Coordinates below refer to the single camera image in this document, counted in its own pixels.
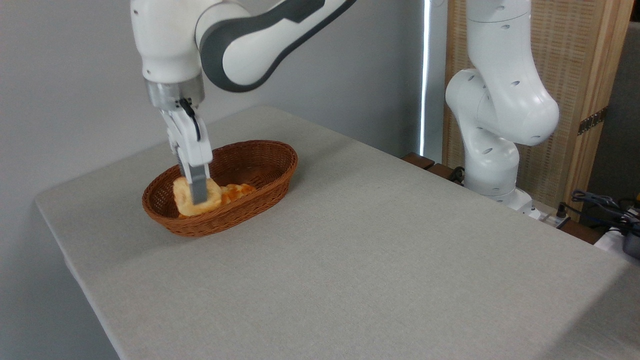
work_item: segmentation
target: oval basket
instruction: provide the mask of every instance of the oval basket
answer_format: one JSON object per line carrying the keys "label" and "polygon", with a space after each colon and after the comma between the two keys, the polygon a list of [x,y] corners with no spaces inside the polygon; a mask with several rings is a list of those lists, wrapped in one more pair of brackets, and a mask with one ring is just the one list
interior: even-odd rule
{"label": "oval basket", "polygon": [[251,194],[200,215],[178,218],[173,199],[173,181],[180,176],[175,165],[155,178],[142,195],[142,206],[150,218],[174,234],[205,236],[233,227],[274,206],[289,190],[298,165],[296,151],[286,143],[250,140],[213,150],[211,177],[220,186],[249,184]]}

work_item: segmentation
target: bread roll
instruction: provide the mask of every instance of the bread roll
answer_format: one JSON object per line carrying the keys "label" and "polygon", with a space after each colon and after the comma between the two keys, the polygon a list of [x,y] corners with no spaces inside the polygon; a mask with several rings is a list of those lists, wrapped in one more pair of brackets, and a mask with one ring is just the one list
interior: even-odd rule
{"label": "bread roll", "polygon": [[245,195],[249,195],[250,193],[255,191],[255,188],[248,184],[242,184],[242,185],[229,184],[226,186],[222,186],[221,189],[222,189],[223,205],[227,205],[232,201],[240,199],[241,197]]}
{"label": "bread roll", "polygon": [[230,204],[254,191],[255,188],[248,184],[218,186],[212,179],[207,179],[207,201],[194,205],[187,178],[180,176],[173,182],[173,199],[180,213],[179,218],[206,213],[222,205]]}
{"label": "bread roll", "polygon": [[180,176],[173,182],[173,199],[181,215],[192,217],[220,206],[222,203],[222,189],[215,181],[207,179],[207,201],[194,205],[187,178]]}

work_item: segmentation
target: basket rim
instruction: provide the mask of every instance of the basket rim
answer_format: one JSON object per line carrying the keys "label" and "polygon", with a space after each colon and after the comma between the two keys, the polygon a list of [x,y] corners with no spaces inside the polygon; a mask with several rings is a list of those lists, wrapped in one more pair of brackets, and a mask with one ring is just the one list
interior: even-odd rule
{"label": "basket rim", "polygon": [[293,149],[293,147],[291,147],[291,145],[289,145],[288,143],[283,143],[277,140],[247,140],[247,141],[242,141],[242,142],[235,142],[235,143],[230,143],[221,147],[218,147],[216,149],[214,149],[212,152],[215,154],[216,151],[223,151],[225,149],[228,149],[229,147],[238,147],[238,146],[245,146],[245,145],[251,145],[254,143],[261,143],[261,144],[270,144],[270,145],[276,145],[276,146],[282,146],[285,147],[287,150],[289,150],[292,154],[291,156],[291,162],[289,163],[289,166],[287,167],[287,169],[284,171],[284,173],[278,177],[277,179],[275,179],[274,181],[268,183],[267,185],[264,185],[262,188],[256,189],[254,192],[241,197],[240,199],[235,200],[234,202],[231,202],[230,204],[226,204],[226,205],[222,205],[212,211],[208,211],[206,213],[202,213],[202,214],[198,214],[198,215],[193,215],[190,217],[186,217],[186,218],[173,218],[173,217],[167,217],[164,216],[162,214],[159,214],[158,212],[154,211],[151,208],[150,205],[150,195],[152,190],[155,188],[155,182],[157,179],[165,176],[167,173],[169,172],[173,172],[178,168],[178,165],[174,165],[170,168],[168,168],[167,170],[165,170],[164,172],[162,172],[160,175],[158,175],[151,183],[149,183],[149,185],[145,188],[145,191],[142,194],[142,205],[143,208],[145,210],[145,212],[147,212],[147,214],[149,214],[149,216],[152,217],[156,217],[156,218],[160,218],[162,219],[163,222],[171,222],[174,224],[178,224],[181,222],[193,222],[194,220],[207,220],[209,218],[216,218],[218,216],[221,216],[229,211],[232,211],[234,208],[237,208],[239,206],[242,206],[244,204],[246,204],[247,202],[252,201],[254,198],[270,192],[272,190],[274,190],[275,188],[278,188],[279,186],[282,186],[283,184],[288,186],[289,180],[291,179],[293,173],[296,170],[296,167],[298,166],[298,153],[295,151],[295,149]]}

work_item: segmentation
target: white wall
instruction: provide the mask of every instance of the white wall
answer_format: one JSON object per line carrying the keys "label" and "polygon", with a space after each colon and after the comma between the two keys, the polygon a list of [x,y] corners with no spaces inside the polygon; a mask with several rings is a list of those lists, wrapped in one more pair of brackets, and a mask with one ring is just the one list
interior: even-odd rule
{"label": "white wall", "polygon": [[[244,1],[253,12],[275,2]],[[0,359],[116,359],[33,199],[165,141],[129,3],[0,6]],[[359,0],[262,88],[238,95],[208,84],[201,114],[214,121],[271,104],[395,155],[414,150],[421,13],[419,0]]]}

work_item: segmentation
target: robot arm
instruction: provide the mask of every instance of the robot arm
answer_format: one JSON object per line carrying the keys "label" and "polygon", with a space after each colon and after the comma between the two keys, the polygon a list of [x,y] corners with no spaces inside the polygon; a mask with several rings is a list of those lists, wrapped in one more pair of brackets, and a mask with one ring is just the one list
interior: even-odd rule
{"label": "robot arm", "polygon": [[224,90],[253,90],[355,1],[283,0],[251,16],[232,0],[131,0],[149,98],[167,124],[195,204],[207,199],[212,161],[207,130],[196,112],[204,99],[202,71]]}
{"label": "robot arm", "polygon": [[531,215],[531,197],[516,189],[514,143],[538,145],[559,120],[531,54],[531,0],[468,0],[467,41],[476,69],[457,73],[446,92],[465,146],[465,187]]}

